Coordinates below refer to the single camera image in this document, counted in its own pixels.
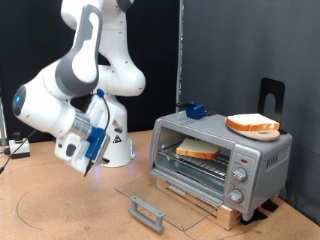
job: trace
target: blue block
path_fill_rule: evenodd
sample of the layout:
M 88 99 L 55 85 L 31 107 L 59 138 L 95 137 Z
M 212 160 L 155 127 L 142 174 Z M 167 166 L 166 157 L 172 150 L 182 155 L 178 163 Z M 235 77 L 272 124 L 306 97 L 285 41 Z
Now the blue block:
M 93 152 L 94 146 L 97 144 L 97 142 L 99 141 L 99 138 L 101 137 L 102 134 L 103 134 L 103 137 L 101 138 L 100 142 L 98 143 L 98 145 L 96 147 L 96 150 L 93 153 L 92 160 L 96 160 L 98 152 L 101 148 L 101 145 L 102 145 L 104 139 L 106 138 L 106 134 L 104 132 L 104 129 L 92 127 L 92 132 L 87 139 L 87 141 L 90 143 L 90 146 L 86 152 L 87 158 L 90 158 L 90 156 Z

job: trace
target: toaster oven foot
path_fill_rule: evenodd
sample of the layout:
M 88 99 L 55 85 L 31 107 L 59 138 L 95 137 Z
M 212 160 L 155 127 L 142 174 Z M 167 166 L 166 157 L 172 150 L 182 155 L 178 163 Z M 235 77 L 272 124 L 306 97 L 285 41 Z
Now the toaster oven foot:
M 254 213 L 254 212 L 251 212 L 251 213 L 249 213 L 249 214 L 243 214 L 243 213 L 242 213 L 242 219 L 243 219 L 244 221 L 249 221 L 249 220 L 252 218 L 253 213 Z

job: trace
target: toaster oven control knob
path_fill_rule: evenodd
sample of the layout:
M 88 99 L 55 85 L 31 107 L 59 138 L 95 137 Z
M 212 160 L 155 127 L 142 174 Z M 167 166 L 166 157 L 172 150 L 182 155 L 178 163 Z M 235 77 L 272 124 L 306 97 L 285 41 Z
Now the toaster oven control knob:
M 241 203 L 243 200 L 242 192 L 240 192 L 237 189 L 232 190 L 232 192 L 229 193 L 228 198 L 230 198 L 232 201 L 236 203 Z
M 238 168 L 233 171 L 233 176 L 240 182 L 244 182 L 247 179 L 247 173 L 243 168 Z

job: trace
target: toaster oven rack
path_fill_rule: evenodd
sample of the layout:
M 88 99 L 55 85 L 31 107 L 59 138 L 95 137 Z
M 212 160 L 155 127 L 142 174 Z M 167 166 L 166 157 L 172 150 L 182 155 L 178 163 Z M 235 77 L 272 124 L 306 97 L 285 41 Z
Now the toaster oven rack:
M 220 153 L 217 158 L 212 160 L 205 160 L 176 154 L 176 148 L 179 145 L 180 143 L 163 149 L 159 152 L 159 154 L 164 155 L 165 157 L 172 160 L 179 161 L 185 165 L 195 168 L 198 171 L 204 172 L 215 178 L 225 181 L 231 154 L 231 151 L 229 149 L 220 147 Z

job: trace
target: bread slice inside toaster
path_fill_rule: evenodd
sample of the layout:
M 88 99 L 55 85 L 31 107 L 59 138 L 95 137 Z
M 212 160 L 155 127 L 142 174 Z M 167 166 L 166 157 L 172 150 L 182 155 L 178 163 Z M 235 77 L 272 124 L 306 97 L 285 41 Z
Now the bread slice inside toaster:
M 237 114 L 226 118 L 226 124 L 240 131 L 278 130 L 280 124 L 259 113 Z
M 219 146 L 215 144 L 189 138 L 186 138 L 176 149 L 176 153 L 179 155 L 201 159 L 215 159 L 218 157 L 219 151 Z

